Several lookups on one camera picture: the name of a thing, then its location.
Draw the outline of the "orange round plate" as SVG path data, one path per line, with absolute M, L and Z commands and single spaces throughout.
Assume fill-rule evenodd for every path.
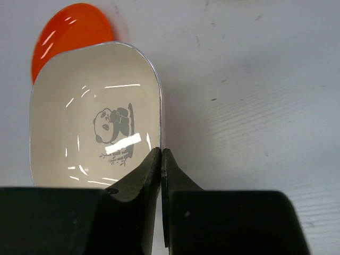
M 58 11 L 41 31 L 31 60 L 34 82 L 44 65 L 54 56 L 83 47 L 114 41 L 109 20 L 97 7 L 75 3 Z

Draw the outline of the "cream square panda plate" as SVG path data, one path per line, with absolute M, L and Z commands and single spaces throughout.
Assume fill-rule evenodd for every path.
M 146 55 L 107 42 L 56 55 L 30 99 L 36 187 L 106 188 L 161 147 L 162 89 Z

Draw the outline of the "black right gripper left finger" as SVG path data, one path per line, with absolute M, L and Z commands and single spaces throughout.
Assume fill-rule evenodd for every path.
M 106 189 L 1 188 L 1 254 L 151 254 L 161 150 Z

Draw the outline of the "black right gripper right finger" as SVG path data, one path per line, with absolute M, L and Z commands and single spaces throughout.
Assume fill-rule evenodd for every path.
M 164 242 L 170 254 L 309 254 L 295 209 L 280 191 L 208 191 L 165 149 Z

